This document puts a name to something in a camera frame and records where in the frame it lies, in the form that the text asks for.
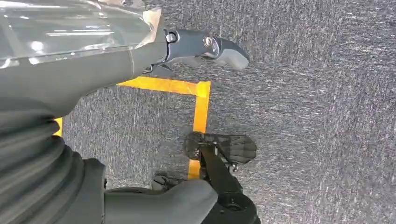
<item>yellow floor marking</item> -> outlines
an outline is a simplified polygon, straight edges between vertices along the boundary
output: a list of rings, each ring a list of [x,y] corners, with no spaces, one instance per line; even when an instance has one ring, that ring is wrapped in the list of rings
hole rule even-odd
[[[135,79],[119,83],[117,85],[130,86],[145,90],[173,92],[179,94],[197,94],[197,84],[195,83],[163,78],[137,77]]]
[[[58,125],[59,125],[59,130],[57,131],[57,132],[55,132],[55,134],[54,135],[57,135],[57,136],[62,136],[62,118],[57,118],[57,119],[55,119],[55,121],[58,123]]]
[[[210,82],[199,82],[197,84],[197,98],[195,101],[194,127],[195,132],[206,132],[206,122],[208,118]],[[190,160],[188,166],[188,179],[199,179],[201,165],[197,160]]]
[[[211,82],[199,82],[196,84],[163,78],[137,77],[117,85],[196,96],[193,130],[205,133]],[[62,136],[62,118],[58,118],[55,121],[59,124],[59,131],[54,135]],[[190,160],[188,179],[199,179],[199,169],[199,161]]]

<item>gray carpet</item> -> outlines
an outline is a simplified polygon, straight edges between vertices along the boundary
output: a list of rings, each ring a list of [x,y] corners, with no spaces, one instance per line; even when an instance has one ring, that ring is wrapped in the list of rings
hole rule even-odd
[[[251,56],[242,72],[175,65],[211,80],[208,132],[259,147],[237,177],[262,223],[396,222],[396,1],[164,0],[171,27],[206,29]],[[109,87],[65,119],[66,142],[107,165],[110,187],[185,177],[194,97]]]

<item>transparent plastic cover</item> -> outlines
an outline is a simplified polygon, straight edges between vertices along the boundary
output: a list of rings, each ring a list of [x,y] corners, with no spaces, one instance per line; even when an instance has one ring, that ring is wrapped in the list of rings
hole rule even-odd
[[[0,0],[0,69],[135,49],[156,38],[161,9],[87,0]]]

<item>bolt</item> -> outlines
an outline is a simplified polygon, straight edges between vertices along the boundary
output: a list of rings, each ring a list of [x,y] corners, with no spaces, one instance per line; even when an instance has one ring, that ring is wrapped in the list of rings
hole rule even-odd
[[[172,43],[172,42],[176,42],[177,37],[176,37],[176,35],[175,35],[174,33],[168,33],[168,34],[165,36],[165,39],[166,39],[166,42]]]
[[[236,171],[238,171],[238,164],[233,164],[233,172],[236,172]]]
[[[194,150],[194,156],[198,156],[198,155],[199,155],[199,149],[196,148],[196,149]]]
[[[213,38],[211,38],[210,36],[206,36],[204,38],[204,45],[205,47],[211,47],[213,45]]]

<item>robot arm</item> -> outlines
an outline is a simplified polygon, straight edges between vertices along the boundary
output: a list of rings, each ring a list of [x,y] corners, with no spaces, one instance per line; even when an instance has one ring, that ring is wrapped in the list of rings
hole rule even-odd
[[[0,25],[2,224],[104,221],[104,166],[52,136],[58,129],[52,120],[67,115],[82,96],[176,61],[196,65],[204,58],[238,70],[248,64],[232,42],[168,30],[158,9],[88,0],[0,1]],[[212,188],[200,190],[207,197],[195,200],[203,209],[192,223],[200,223],[217,200]],[[172,192],[164,198],[181,199]]]

